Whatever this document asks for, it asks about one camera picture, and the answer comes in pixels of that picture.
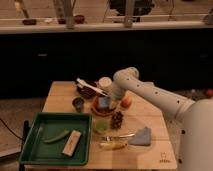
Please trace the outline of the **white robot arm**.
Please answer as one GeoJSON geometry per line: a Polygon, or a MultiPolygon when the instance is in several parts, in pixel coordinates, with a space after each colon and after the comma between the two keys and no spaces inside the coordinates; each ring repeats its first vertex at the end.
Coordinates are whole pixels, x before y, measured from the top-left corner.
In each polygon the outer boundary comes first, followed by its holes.
{"type": "Polygon", "coordinates": [[[109,96],[119,101],[127,91],[182,122],[178,171],[213,171],[213,99],[194,101],[142,82],[135,67],[114,74],[109,96]]]}

